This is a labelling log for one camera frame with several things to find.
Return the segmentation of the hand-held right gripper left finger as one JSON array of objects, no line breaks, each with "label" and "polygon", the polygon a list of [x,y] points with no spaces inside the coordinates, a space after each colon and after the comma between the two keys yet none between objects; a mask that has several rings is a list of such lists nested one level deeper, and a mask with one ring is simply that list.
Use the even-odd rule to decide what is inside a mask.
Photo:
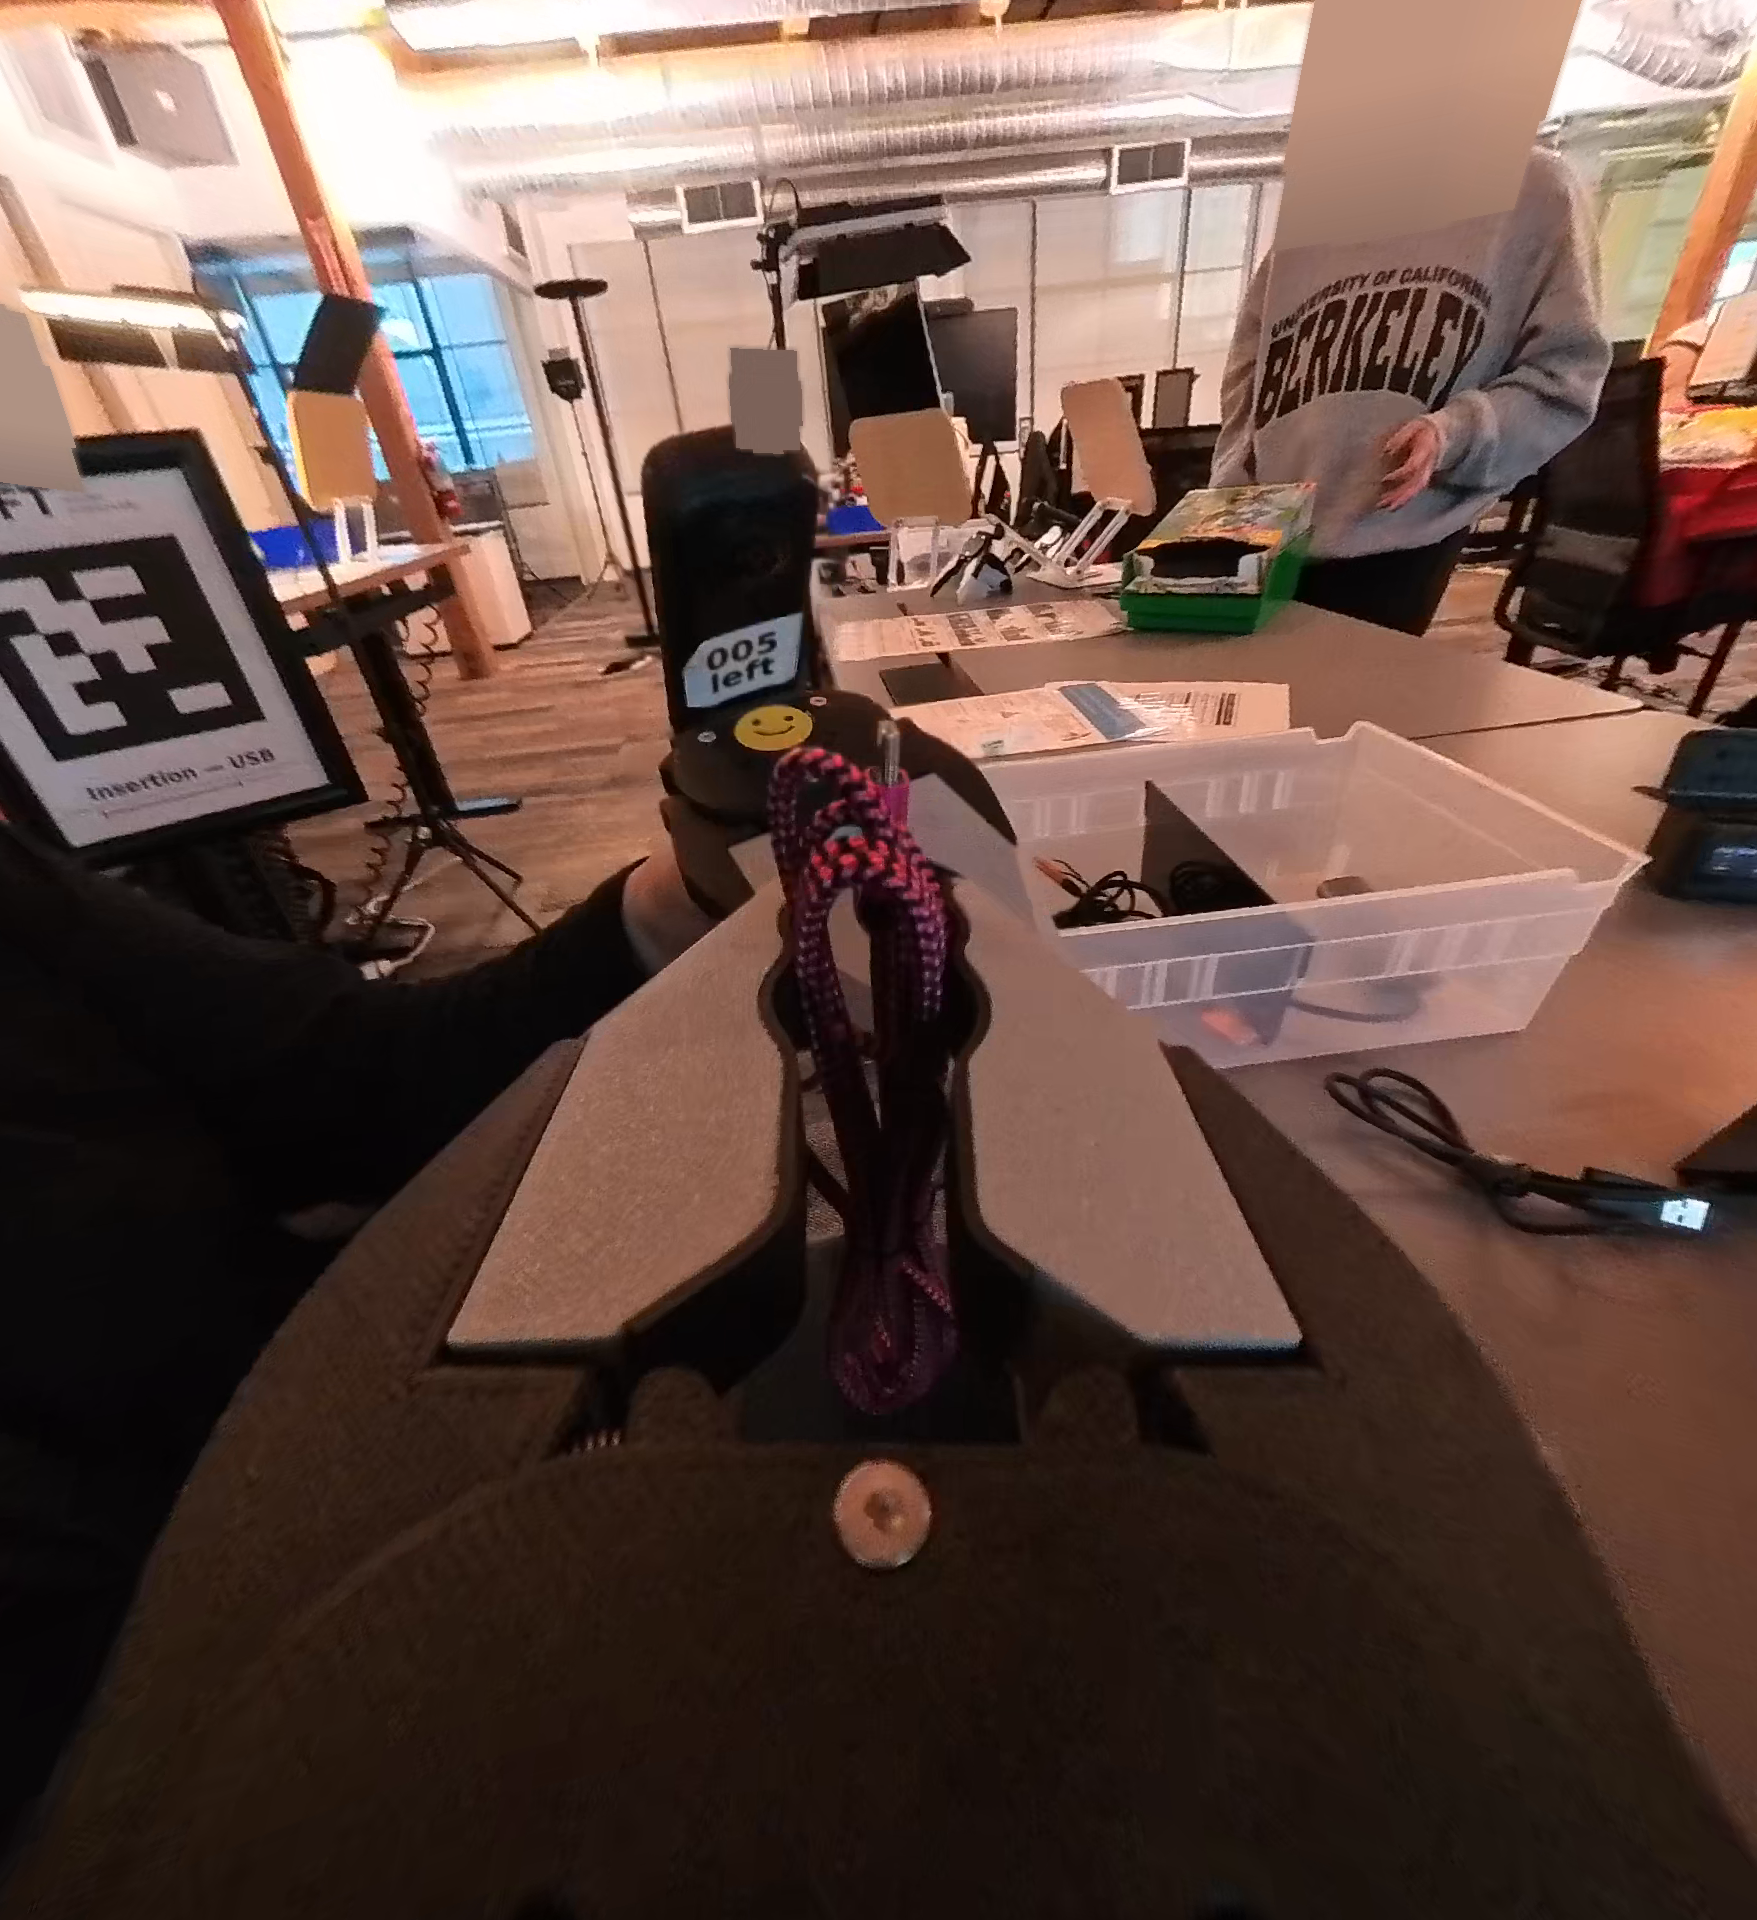
[{"label": "hand-held right gripper left finger", "polygon": [[592,1030],[451,1349],[611,1349],[770,1242],[797,1160],[782,912],[758,892]]}]

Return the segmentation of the green storage bin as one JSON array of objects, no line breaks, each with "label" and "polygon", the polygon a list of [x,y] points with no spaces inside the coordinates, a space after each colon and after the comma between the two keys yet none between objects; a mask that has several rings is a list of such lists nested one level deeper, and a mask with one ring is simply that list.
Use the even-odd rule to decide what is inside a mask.
[{"label": "green storage bin", "polygon": [[1243,635],[1298,591],[1316,486],[1186,491],[1123,557],[1118,607],[1133,630]]}]

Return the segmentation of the person's left forearm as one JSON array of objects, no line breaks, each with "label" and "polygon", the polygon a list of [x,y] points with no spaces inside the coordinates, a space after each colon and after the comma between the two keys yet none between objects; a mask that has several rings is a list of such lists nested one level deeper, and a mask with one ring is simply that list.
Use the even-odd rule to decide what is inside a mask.
[{"label": "person's left forearm", "polygon": [[314,1017],[284,1065],[311,1091],[381,1106],[481,1106],[650,980],[629,912],[654,872],[650,857],[624,866],[552,926],[465,971],[363,981]]}]

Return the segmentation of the white cabinet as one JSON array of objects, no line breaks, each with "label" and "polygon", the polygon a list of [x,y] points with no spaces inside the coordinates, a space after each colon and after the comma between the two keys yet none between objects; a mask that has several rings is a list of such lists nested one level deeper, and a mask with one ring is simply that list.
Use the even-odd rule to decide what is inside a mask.
[{"label": "white cabinet", "polygon": [[475,630],[494,652],[523,645],[535,629],[506,531],[485,526],[462,532],[466,603]]}]

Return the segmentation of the tan display board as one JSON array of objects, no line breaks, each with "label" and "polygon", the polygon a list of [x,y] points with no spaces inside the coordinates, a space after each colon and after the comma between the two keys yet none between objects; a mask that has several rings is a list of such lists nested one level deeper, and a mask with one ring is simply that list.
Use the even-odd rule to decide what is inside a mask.
[{"label": "tan display board", "polygon": [[1060,388],[1060,411],[1077,489],[1131,515],[1154,513],[1154,467],[1126,382],[1110,374],[1070,381]]},{"label": "tan display board", "polygon": [[884,529],[925,518],[961,526],[972,515],[972,467],[941,405],[853,419],[850,458]]}]

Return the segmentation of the translucent plastic storage bin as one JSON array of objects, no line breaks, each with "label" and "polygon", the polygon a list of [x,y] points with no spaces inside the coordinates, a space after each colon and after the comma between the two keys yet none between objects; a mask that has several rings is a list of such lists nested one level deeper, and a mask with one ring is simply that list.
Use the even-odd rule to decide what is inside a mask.
[{"label": "translucent plastic storage bin", "polygon": [[[1213,734],[986,762],[1060,953],[1161,1039],[1215,1068],[1498,1036],[1536,1018],[1586,949],[1645,850],[1371,724],[1320,738]],[[1065,895],[1037,854],[1085,877],[1140,877],[1144,782],[1215,837],[1276,905],[1060,932]],[[1422,1013],[1397,1024],[1293,1017],[1269,1048],[1237,1048],[1199,1023],[1216,956],[1290,914],[1324,975],[1431,973]]]}]

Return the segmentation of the studio light panel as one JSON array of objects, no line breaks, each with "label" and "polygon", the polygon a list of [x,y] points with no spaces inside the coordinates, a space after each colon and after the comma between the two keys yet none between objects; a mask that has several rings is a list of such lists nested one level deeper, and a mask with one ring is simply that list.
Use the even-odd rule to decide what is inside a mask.
[{"label": "studio light panel", "polygon": [[943,277],[971,249],[939,193],[798,206],[757,235],[755,268],[788,301],[846,301]]}]

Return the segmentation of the blue banner leaflet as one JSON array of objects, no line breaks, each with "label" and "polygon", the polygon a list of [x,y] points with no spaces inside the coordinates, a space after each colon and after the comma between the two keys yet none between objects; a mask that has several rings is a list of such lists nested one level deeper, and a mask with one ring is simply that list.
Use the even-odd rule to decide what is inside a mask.
[{"label": "blue banner leaflet", "polygon": [[977,695],[910,707],[906,715],[974,762],[1163,741],[1144,736],[1140,722],[1097,681]]}]

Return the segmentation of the black charging case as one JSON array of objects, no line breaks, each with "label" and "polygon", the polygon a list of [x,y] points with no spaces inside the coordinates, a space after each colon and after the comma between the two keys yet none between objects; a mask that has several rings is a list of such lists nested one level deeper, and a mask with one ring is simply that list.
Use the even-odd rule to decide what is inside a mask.
[{"label": "black charging case", "polygon": [[1643,877],[1669,900],[1757,905],[1757,729],[1704,727],[1676,744]]}]

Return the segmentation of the clear acrylic stand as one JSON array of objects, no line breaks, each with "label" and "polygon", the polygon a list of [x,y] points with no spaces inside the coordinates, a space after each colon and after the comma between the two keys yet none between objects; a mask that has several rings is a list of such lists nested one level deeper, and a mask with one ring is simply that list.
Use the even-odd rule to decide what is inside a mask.
[{"label": "clear acrylic stand", "polygon": [[1129,519],[1129,501],[1118,496],[1094,500],[1080,515],[1038,501],[1025,522],[997,522],[995,534],[1013,577],[1103,593],[1122,582],[1122,563],[1112,549]]}]

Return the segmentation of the black floor lamp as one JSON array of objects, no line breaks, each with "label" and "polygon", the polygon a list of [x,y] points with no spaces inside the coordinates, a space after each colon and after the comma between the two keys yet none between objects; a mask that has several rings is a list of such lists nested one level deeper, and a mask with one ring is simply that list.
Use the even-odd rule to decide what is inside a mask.
[{"label": "black floor lamp", "polygon": [[626,637],[626,645],[633,652],[659,653],[663,650],[663,641],[658,629],[654,593],[650,588],[645,563],[640,557],[640,542],[636,541],[633,522],[629,515],[617,437],[585,312],[593,301],[599,301],[608,295],[608,281],[593,275],[560,275],[539,280],[533,292],[536,301],[564,306],[570,317],[570,336],[575,342],[570,360],[577,363],[577,374],[570,379],[570,385],[577,387],[577,393],[569,395],[567,402],[577,402],[577,399],[589,400],[611,497],[611,508],[599,509],[602,534],[604,541],[611,541],[611,522],[617,522],[617,532],[624,544],[624,560],[617,563],[617,572],[629,588],[629,596],[636,604],[636,610],[640,612],[640,629]]}]

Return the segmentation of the black office chair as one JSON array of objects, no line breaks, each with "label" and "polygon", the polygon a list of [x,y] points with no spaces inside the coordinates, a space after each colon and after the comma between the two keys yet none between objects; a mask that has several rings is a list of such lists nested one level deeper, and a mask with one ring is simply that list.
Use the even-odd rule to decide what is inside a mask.
[{"label": "black office chair", "polygon": [[1609,370],[1586,432],[1537,476],[1529,531],[1493,616],[1507,661],[1632,661],[1669,675],[1701,659],[1703,715],[1757,622],[1757,406],[1669,416],[1663,359]]}]

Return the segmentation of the black computer monitor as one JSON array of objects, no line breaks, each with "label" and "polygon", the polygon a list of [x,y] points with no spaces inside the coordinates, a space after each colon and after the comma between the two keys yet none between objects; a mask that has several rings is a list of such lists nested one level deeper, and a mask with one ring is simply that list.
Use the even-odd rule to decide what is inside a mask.
[{"label": "black computer monitor", "polygon": [[850,456],[858,419],[941,406],[971,440],[1006,443],[1018,423],[1016,310],[971,301],[829,301],[820,309],[828,419]]}]

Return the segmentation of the framed marker sign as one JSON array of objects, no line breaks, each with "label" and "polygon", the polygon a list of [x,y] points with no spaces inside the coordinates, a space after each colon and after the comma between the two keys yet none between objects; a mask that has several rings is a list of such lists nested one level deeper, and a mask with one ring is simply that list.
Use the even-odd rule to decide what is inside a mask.
[{"label": "framed marker sign", "polygon": [[75,466],[0,482],[2,816],[116,866],[363,802],[204,437],[80,437]]}]

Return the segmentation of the thin black cable orange plugs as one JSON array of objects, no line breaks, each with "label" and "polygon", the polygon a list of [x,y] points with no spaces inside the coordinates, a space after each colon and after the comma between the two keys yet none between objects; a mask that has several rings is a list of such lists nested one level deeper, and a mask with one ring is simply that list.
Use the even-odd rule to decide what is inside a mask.
[{"label": "thin black cable orange plugs", "polygon": [[1065,905],[1051,912],[1060,932],[1168,917],[1175,912],[1164,894],[1123,868],[1090,879],[1067,858],[1037,854],[1034,870],[1065,895]]}]

